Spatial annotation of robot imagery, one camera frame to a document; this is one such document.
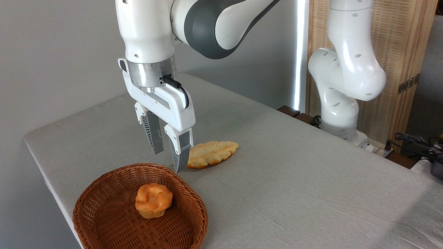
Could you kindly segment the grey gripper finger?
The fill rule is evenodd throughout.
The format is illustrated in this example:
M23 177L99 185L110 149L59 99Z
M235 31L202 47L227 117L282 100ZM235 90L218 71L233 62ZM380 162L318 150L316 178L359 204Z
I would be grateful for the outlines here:
M138 118L138 123L143 126L154 154L157 155L161 153L164 150L164 146L159 118L153 112L142 106L142 104L139 102L136 102L134 107L136 116Z
M187 167L189 161L190 149L193 147L192 128L179 132L167 124L165 126L165 132L169 137L171 145L174 172L178 173Z

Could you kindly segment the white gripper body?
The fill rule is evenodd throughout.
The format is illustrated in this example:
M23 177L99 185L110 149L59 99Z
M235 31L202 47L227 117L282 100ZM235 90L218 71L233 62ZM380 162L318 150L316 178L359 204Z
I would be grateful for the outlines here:
M135 101L179 132L183 132L195 124L195 113L191 97L188 98L189 106L186 107L183 91L169 84L155 87L153 92L141 90L131 81L127 60L119 58L118 61L123 71L126 88L129 95Z

